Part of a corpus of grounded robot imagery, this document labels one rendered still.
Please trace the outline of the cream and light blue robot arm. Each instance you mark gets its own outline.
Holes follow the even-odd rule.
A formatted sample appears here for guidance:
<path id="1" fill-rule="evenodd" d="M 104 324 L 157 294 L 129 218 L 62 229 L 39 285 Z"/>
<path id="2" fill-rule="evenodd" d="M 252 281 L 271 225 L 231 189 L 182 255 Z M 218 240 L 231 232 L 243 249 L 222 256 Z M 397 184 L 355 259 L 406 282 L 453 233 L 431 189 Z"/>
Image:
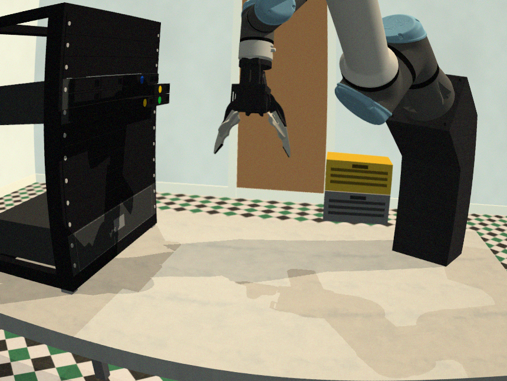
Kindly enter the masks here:
<path id="1" fill-rule="evenodd" d="M 238 59 L 272 61 L 274 30 L 307 0 L 248 0 L 241 13 Z M 343 50 L 335 95 L 362 120 L 381 125 L 399 104 L 411 119 L 429 121 L 453 105 L 455 91 L 440 69 L 421 22 L 406 14 L 381 17 L 378 0 L 326 0 Z"/>

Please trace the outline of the black server rack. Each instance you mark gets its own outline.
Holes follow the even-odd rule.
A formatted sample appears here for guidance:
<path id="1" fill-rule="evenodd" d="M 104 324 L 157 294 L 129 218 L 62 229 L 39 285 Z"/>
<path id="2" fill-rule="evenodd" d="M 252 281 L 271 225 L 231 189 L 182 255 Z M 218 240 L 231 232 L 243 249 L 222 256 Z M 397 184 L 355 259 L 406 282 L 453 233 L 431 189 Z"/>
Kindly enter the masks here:
<path id="1" fill-rule="evenodd" d="M 44 81 L 0 86 L 0 125 L 44 124 L 47 189 L 0 213 L 0 272 L 73 295 L 156 225 L 160 27 L 66 2 L 0 17 L 47 37 Z"/>

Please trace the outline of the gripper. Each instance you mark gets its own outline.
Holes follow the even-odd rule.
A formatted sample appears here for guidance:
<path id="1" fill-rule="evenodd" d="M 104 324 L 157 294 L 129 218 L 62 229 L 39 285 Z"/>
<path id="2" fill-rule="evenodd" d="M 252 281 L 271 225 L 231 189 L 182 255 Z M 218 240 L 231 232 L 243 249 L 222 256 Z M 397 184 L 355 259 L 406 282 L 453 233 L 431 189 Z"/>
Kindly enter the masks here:
<path id="1" fill-rule="evenodd" d="M 241 60 L 239 60 L 239 67 L 241 68 Z M 271 89 L 262 80 L 263 70 L 270 70 L 271 68 L 272 62 L 269 60 L 242 58 L 240 83 L 232 84 L 231 104 L 227 106 L 224 120 L 218 129 L 214 154 L 223 146 L 224 140 L 229 136 L 231 128 L 239 123 L 239 112 L 246 112 L 246 116 L 249 116 L 251 113 L 259 113 L 260 116 L 264 116 L 264 113 L 267 113 L 270 117 L 268 118 L 270 125 L 276 128 L 286 154 L 288 157 L 291 157 L 284 111 L 271 94 Z"/>

